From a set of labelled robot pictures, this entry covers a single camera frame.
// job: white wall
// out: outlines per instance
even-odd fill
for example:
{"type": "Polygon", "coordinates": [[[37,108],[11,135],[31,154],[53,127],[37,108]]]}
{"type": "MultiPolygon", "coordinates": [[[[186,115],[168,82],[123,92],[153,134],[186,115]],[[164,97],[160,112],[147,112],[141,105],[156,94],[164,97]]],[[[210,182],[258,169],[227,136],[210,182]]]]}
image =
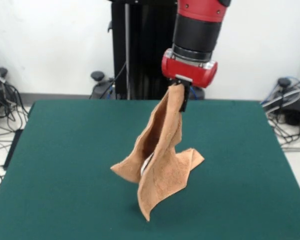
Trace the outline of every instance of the white wall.
{"type": "MultiPolygon", "coordinates": [[[[89,75],[113,75],[107,0],[0,0],[0,66],[20,92],[89,94],[89,75]]],[[[265,97],[300,78],[300,0],[232,0],[213,58],[208,98],[265,97]]]]}
{"type": "Polygon", "coordinates": [[[0,65],[23,93],[90,94],[113,74],[110,2],[0,0],[0,65]]]}

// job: black metal frame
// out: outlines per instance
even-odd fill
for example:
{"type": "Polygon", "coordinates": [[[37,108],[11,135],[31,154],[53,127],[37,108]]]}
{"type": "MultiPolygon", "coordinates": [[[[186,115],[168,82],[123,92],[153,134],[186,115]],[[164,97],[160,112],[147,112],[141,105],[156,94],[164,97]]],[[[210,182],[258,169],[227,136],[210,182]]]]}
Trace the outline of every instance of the black metal frame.
{"type": "MultiPolygon", "coordinates": [[[[130,4],[128,65],[132,99],[160,99],[168,87],[168,81],[161,74],[160,60],[164,51],[172,46],[176,3],[176,0],[112,0],[115,76],[126,62],[125,4],[130,4]],[[155,28],[158,25],[165,27],[164,32],[155,28]],[[153,35],[150,35],[153,40],[150,43],[144,40],[149,38],[146,36],[149,34],[145,30],[147,28],[152,31],[155,28],[153,35]]],[[[117,99],[127,99],[126,78],[127,72],[124,70],[116,81],[117,99]]]]}

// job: black cylindrical joint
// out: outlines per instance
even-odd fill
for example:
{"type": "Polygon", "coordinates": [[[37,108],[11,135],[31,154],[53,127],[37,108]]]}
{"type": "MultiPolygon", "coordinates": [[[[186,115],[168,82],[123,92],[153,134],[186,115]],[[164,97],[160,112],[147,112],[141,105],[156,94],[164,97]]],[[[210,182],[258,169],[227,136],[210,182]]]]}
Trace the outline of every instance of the black cylindrical joint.
{"type": "Polygon", "coordinates": [[[173,51],[184,59],[208,62],[215,48],[221,22],[208,22],[177,14],[173,51]]]}

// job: table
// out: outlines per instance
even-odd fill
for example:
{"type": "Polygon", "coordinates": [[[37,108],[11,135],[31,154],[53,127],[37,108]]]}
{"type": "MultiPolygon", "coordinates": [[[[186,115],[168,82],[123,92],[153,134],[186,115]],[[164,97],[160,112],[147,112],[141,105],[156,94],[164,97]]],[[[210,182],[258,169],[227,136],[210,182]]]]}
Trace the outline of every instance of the table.
{"type": "Polygon", "coordinates": [[[156,101],[37,102],[0,188],[0,240],[300,239],[300,189],[262,108],[194,101],[181,151],[205,161],[146,222],[137,185],[110,171],[156,101]]]}

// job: brown towel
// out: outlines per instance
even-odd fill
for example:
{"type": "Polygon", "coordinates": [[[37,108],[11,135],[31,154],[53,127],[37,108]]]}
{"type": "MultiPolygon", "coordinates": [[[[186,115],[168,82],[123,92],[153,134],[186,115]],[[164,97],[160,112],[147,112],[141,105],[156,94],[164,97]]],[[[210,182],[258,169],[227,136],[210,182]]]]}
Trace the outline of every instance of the brown towel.
{"type": "Polygon", "coordinates": [[[182,138],[184,86],[170,86],[151,113],[149,123],[137,138],[132,153],[111,169],[122,178],[139,183],[140,209],[150,221],[151,210],[162,200],[185,188],[190,171],[204,158],[194,149],[175,153],[182,138]],[[150,162],[141,175],[145,160],[150,162]]]}

